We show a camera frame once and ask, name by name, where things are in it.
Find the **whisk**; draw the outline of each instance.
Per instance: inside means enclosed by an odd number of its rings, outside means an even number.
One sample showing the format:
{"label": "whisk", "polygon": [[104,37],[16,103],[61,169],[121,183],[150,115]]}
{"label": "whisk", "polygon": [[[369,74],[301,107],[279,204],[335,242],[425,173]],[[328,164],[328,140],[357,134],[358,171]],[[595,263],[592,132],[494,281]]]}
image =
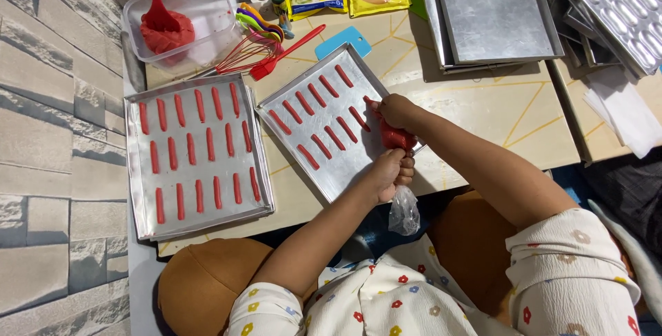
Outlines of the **whisk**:
{"label": "whisk", "polygon": [[[250,34],[244,37],[239,44],[214,68],[219,74],[250,70],[264,59],[272,59],[283,53],[283,45],[273,39],[262,35],[269,31],[250,30]],[[255,55],[264,55],[259,61],[242,64]]]}

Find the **stone wall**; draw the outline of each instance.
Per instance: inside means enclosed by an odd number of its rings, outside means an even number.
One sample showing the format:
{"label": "stone wall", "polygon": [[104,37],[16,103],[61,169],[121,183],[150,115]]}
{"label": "stone wall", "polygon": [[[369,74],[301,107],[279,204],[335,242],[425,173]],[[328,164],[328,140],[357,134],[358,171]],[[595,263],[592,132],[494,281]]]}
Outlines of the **stone wall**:
{"label": "stone wall", "polygon": [[130,334],[120,12],[0,0],[0,336]]}

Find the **wooden table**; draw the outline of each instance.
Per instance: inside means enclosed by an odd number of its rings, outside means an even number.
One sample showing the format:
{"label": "wooden table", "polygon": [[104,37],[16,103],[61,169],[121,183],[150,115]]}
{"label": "wooden table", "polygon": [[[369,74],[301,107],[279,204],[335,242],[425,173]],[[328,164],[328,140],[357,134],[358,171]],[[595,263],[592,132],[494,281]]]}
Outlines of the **wooden table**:
{"label": "wooden table", "polygon": [[[559,73],[559,82],[555,82],[566,112],[572,113],[568,119],[570,128],[575,132],[576,146],[581,158],[587,162],[597,162],[616,156],[631,154],[629,147],[621,145],[616,133],[600,119],[591,106],[584,101],[584,93],[589,90],[586,75],[594,69],[575,69],[566,59],[551,61]],[[658,121],[662,122],[662,74],[639,80],[636,90],[648,104]]]}
{"label": "wooden table", "polygon": [[[293,23],[297,38],[325,23],[320,36],[284,60],[259,82],[246,77],[259,102],[301,74],[317,58],[314,48],[354,26],[372,45],[364,60],[391,93],[407,96],[431,112],[464,129],[514,151],[540,169],[579,162],[545,62],[498,70],[443,75],[438,69],[427,21],[409,11],[349,19],[325,11]],[[286,41],[287,48],[293,41]],[[171,77],[148,67],[148,86],[169,84]],[[301,167],[281,152],[277,139],[263,130],[269,175],[275,198],[274,214],[250,222],[211,227],[183,237],[161,241],[159,255],[168,256],[189,244],[213,238],[247,237],[310,221],[327,204]],[[417,154],[416,195],[464,186],[467,182],[429,148]]]}

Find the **person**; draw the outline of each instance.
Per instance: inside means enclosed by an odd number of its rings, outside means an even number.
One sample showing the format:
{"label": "person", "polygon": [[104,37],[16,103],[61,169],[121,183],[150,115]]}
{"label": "person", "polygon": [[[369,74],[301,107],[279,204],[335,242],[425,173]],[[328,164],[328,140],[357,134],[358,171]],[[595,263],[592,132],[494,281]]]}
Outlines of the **person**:
{"label": "person", "polygon": [[419,240],[325,267],[373,207],[411,182],[414,159],[395,149],[273,252],[248,239],[182,250],[159,284],[178,335],[639,336],[640,289],[593,213],[523,158],[404,96],[373,109],[475,190]]}

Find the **red dough stick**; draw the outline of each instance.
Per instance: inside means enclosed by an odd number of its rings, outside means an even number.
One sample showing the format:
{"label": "red dough stick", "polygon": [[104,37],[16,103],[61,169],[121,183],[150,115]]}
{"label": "red dough stick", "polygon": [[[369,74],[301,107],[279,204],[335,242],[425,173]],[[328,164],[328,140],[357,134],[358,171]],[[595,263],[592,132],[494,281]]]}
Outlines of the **red dough stick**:
{"label": "red dough stick", "polygon": [[234,202],[236,204],[242,203],[242,189],[239,185],[239,174],[235,173],[232,175],[232,180],[234,181]]}
{"label": "red dough stick", "polygon": [[329,82],[327,81],[327,78],[325,78],[324,75],[320,75],[320,81],[322,82],[322,85],[329,91],[329,93],[331,95],[333,95],[336,98],[340,97],[338,95],[338,93],[335,91],[335,89],[331,86],[331,84],[329,84]]}
{"label": "red dough stick", "polygon": [[281,129],[283,129],[283,132],[285,132],[285,134],[287,135],[292,134],[292,131],[287,127],[287,125],[285,125],[285,123],[281,120],[281,118],[278,118],[278,114],[275,111],[269,110],[269,115],[271,115],[271,117],[276,121],[278,126]]}
{"label": "red dough stick", "polygon": [[175,110],[177,110],[177,119],[179,120],[179,125],[181,127],[186,126],[186,119],[184,118],[184,111],[181,108],[181,97],[178,94],[175,95]]}
{"label": "red dough stick", "polygon": [[313,116],[315,115],[315,112],[312,111],[312,108],[308,104],[308,101],[306,101],[306,98],[301,94],[301,92],[294,93],[294,95],[297,97],[301,105],[303,106],[303,110],[306,110],[308,115]]}
{"label": "red dough stick", "polygon": [[156,142],[150,141],[150,155],[152,157],[152,173],[158,174],[159,169],[159,154],[156,152]]}
{"label": "red dough stick", "polygon": [[232,95],[232,107],[234,108],[234,114],[239,117],[239,102],[237,101],[237,87],[234,83],[230,83],[230,94]]}
{"label": "red dough stick", "polygon": [[352,129],[350,128],[350,126],[347,125],[347,123],[345,123],[345,120],[342,117],[338,116],[335,120],[338,121],[338,123],[340,124],[342,129],[345,129],[345,132],[347,132],[347,135],[350,136],[350,139],[352,140],[352,142],[354,142],[354,143],[359,142],[359,140],[356,139],[356,136],[354,136],[354,133],[352,132]]}
{"label": "red dough stick", "polygon": [[348,87],[351,88],[354,86],[354,84],[352,84],[352,82],[350,81],[350,78],[347,78],[347,75],[345,75],[345,72],[342,70],[342,67],[340,67],[339,64],[335,66],[335,71],[338,73],[338,75],[340,75],[340,78],[342,78],[342,81],[344,81]]}
{"label": "red dough stick", "polygon": [[255,201],[260,201],[260,187],[258,186],[258,181],[255,179],[255,168],[250,167],[250,184],[253,186],[253,196]]}
{"label": "red dough stick", "polygon": [[225,123],[225,141],[228,144],[228,156],[234,156],[234,145],[232,144],[232,128],[230,128],[230,123]]}
{"label": "red dough stick", "polygon": [[216,154],[214,154],[214,137],[211,134],[211,128],[207,127],[207,156],[209,161],[216,161]]}
{"label": "red dough stick", "polygon": [[163,214],[163,191],[156,188],[156,223],[163,224],[166,216]]}
{"label": "red dough stick", "polygon": [[331,129],[331,127],[329,127],[327,125],[326,127],[324,127],[324,131],[327,132],[329,137],[331,137],[331,139],[335,142],[335,145],[338,146],[338,148],[340,150],[345,151],[345,146],[342,144],[342,142],[340,142],[340,139],[338,139],[338,137],[335,135],[335,133],[334,133],[333,129]]}
{"label": "red dough stick", "polygon": [[181,184],[177,184],[177,218],[184,220],[184,191],[181,189]]}
{"label": "red dough stick", "polygon": [[315,143],[320,148],[320,150],[322,150],[322,152],[327,157],[327,159],[331,159],[331,153],[329,152],[329,149],[327,149],[327,147],[322,143],[322,140],[320,139],[320,137],[317,137],[317,135],[312,135],[312,136],[310,136],[310,138],[313,141],[315,141]]}
{"label": "red dough stick", "polygon": [[317,92],[317,89],[315,89],[315,86],[312,85],[312,83],[308,84],[308,90],[310,90],[310,94],[312,94],[312,96],[315,97],[315,100],[317,100],[317,103],[319,103],[320,106],[324,108],[327,106],[327,103],[324,102],[322,96]]}
{"label": "red dough stick", "polygon": [[198,105],[198,116],[200,117],[200,122],[204,123],[203,94],[197,89],[195,90],[195,103]]}
{"label": "red dough stick", "polygon": [[251,153],[253,151],[253,146],[250,143],[250,136],[248,135],[248,124],[246,120],[242,121],[242,129],[244,129],[244,141],[246,142],[246,153]]}
{"label": "red dough stick", "polygon": [[315,161],[315,158],[312,157],[312,155],[308,152],[308,150],[306,150],[305,147],[303,147],[303,145],[298,145],[297,149],[299,150],[300,153],[303,154],[303,156],[306,157],[306,159],[308,160],[308,163],[310,163],[310,165],[312,165],[312,168],[315,171],[317,171],[320,168],[320,165],[317,164],[317,162]]}
{"label": "red dough stick", "polygon": [[223,120],[223,108],[220,107],[219,90],[215,86],[211,87],[211,98],[214,100],[214,109],[216,109],[216,117]]}
{"label": "red dough stick", "polygon": [[292,115],[292,117],[297,122],[297,124],[303,123],[303,121],[301,120],[301,117],[299,116],[299,114],[294,111],[294,108],[292,107],[291,104],[289,104],[289,102],[287,102],[287,100],[283,101],[283,106],[285,106],[287,111],[289,111],[289,113]]}
{"label": "red dough stick", "polygon": [[166,120],[166,103],[162,99],[156,99],[156,107],[159,110],[159,124],[161,124],[161,131],[165,132],[168,130],[168,121]]}
{"label": "red dough stick", "polygon": [[358,121],[359,125],[363,129],[365,129],[366,132],[369,132],[370,127],[368,127],[368,124],[366,124],[365,121],[363,121],[363,118],[361,118],[361,115],[359,114],[358,111],[356,111],[354,106],[350,106],[350,112],[352,113],[352,116],[354,117],[354,119],[356,119],[356,121]]}
{"label": "red dough stick", "polygon": [[220,180],[218,176],[214,176],[214,203],[217,210],[223,208],[223,203],[220,201]]}
{"label": "red dough stick", "polygon": [[186,146],[189,149],[189,164],[195,165],[195,145],[193,144],[193,136],[186,133]]}
{"label": "red dough stick", "polygon": [[140,127],[146,135],[150,134],[150,126],[147,124],[147,105],[144,102],[138,104],[140,111]]}
{"label": "red dough stick", "polygon": [[198,213],[204,212],[203,182],[201,180],[195,180],[195,206]]}
{"label": "red dough stick", "polygon": [[168,137],[168,154],[170,155],[170,169],[177,171],[177,150],[175,149],[175,140]]}

